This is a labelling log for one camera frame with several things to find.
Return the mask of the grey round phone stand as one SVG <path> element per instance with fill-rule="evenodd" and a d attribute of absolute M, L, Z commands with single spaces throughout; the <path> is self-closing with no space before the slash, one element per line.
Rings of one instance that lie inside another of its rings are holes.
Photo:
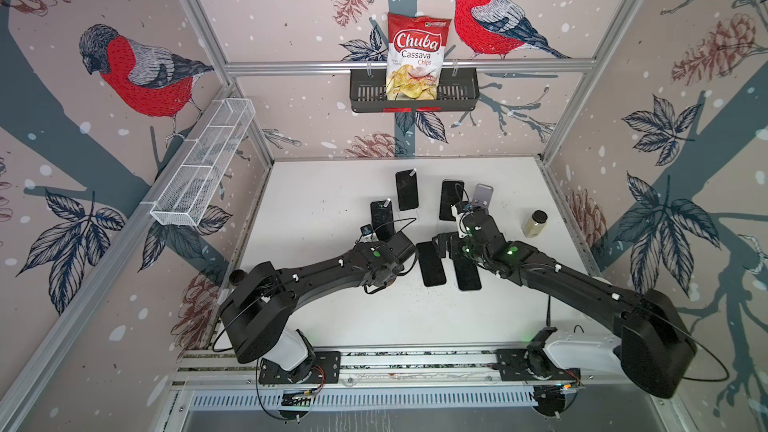
<path fill-rule="evenodd" d="M 471 206 L 473 209 L 487 210 L 490 206 L 494 189 L 492 186 L 478 183 L 475 186 L 474 193 L 471 200 Z"/>

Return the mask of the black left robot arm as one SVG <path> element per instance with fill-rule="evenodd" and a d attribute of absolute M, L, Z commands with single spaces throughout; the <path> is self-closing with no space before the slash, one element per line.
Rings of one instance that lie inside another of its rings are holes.
<path fill-rule="evenodd" d="M 221 304 L 218 316 L 240 364 L 254 362 L 277 343 L 290 316 L 329 294 L 361 287 L 371 295 L 405 274 L 416 245 L 402 232 L 387 241 L 360 242 L 315 264 L 254 267 Z"/>

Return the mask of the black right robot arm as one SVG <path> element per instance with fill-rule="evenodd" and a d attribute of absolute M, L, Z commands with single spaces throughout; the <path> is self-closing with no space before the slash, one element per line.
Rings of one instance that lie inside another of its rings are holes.
<path fill-rule="evenodd" d="M 549 379 L 558 371 L 591 369 L 622 373 L 643 391 L 662 399 L 674 396 L 697 345 L 672 301 L 656 290 L 638 293 L 564 266 L 522 241 L 508 241 L 482 207 L 464 201 L 439 209 L 454 234 L 438 235 L 439 245 L 515 285 L 546 294 L 593 319 L 609 331 L 594 341 L 559 337 L 551 325 L 527 344 L 529 371 Z"/>

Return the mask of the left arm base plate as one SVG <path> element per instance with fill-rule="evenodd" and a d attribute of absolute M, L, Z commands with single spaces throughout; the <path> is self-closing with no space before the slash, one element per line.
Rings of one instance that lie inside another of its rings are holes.
<path fill-rule="evenodd" d="M 278 363 L 262 359 L 259 385 L 321 385 L 339 381 L 341 353 L 339 351 L 312 352 L 296 368 L 283 369 Z"/>

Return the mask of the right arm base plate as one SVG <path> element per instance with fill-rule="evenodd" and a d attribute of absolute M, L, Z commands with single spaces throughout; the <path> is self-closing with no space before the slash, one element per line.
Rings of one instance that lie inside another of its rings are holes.
<path fill-rule="evenodd" d="M 581 379 L 578 368 L 558 368 L 543 352 L 530 352 L 525 348 L 497 349 L 495 356 L 495 369 L 503 382 L 579 382 Z"/>

